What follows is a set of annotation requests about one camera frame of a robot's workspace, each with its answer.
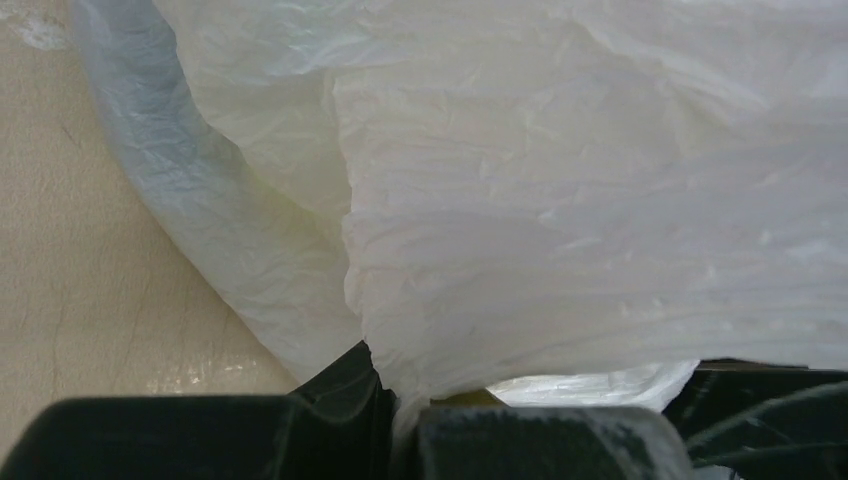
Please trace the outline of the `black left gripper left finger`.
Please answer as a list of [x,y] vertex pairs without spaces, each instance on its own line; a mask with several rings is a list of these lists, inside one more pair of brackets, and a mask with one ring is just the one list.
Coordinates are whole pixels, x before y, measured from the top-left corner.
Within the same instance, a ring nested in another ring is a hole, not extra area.
[[383,479],[394,394],[358,344],[284,395],[75,398],[40,413],[5,479]]

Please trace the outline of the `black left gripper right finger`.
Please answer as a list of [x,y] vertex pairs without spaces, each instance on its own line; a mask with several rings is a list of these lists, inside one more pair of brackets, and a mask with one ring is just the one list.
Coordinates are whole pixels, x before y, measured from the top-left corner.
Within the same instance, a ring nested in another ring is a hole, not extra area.
[[417,427],[420,479],[691,479],[676,429],[640,407],[438,407]]

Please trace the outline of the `white plastic bag lemon print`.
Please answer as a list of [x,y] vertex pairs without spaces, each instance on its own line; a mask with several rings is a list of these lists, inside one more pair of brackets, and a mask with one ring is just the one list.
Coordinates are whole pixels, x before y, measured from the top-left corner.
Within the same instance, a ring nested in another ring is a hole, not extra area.
[[107,135],[297,379],[666,405],[847,365],[843,1],[74,1]]

